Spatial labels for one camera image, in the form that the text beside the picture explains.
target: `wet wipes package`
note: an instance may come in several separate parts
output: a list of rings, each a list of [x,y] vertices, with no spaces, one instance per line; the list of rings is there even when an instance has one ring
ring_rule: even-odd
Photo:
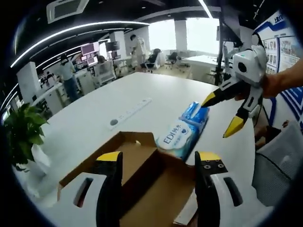
[[[198,102],[190,104],[179,119],[156,139],[159,150],[186,161],[205,127],[208,111],[208,107],[202,108]]]

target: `potted plant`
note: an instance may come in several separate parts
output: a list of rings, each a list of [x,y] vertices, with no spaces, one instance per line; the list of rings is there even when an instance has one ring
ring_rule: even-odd
[[[24,104],[17,111],[12,111],[4,122],[10,161],[18,171],[25,170],[25,168],[22,168],[24,164],[28,164],[30,171],[33,171],[34,162],[37,159],[40,162],[41,157],[49,162],[48,157],[39,146],[43,144],[41,136],[44,136],[41,125],[47,123],[47,121],[37,112],[36,107]],[[40,168],[45,174],[45,169],[41,168],[40,165],[35,168]]]

